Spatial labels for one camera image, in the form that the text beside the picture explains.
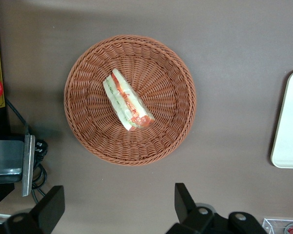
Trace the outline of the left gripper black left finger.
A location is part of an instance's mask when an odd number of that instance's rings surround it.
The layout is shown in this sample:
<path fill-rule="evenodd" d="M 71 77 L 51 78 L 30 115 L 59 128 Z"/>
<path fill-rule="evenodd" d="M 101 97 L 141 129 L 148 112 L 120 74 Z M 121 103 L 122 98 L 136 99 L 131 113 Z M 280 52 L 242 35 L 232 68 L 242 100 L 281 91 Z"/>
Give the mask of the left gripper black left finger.
<path fill-rule="evenodd" d="M 51 234 L 65 212 L 64 187 L 54 186 L 29 212 L 44 234 Z"/>

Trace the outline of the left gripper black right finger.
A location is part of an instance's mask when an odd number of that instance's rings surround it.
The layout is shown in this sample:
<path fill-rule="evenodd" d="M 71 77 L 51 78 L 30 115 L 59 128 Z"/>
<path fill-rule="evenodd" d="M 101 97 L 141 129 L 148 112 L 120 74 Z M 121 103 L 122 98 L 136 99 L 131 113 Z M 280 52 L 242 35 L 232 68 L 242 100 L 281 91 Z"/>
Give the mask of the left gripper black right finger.
<path fill-rule="evenodd" d="M 179 222 L 168 234 L 207 234 L 210 231 L 214 214 L 206 206 L 197 206 L 184 183 L 175 184 L 174 207 Z"/>

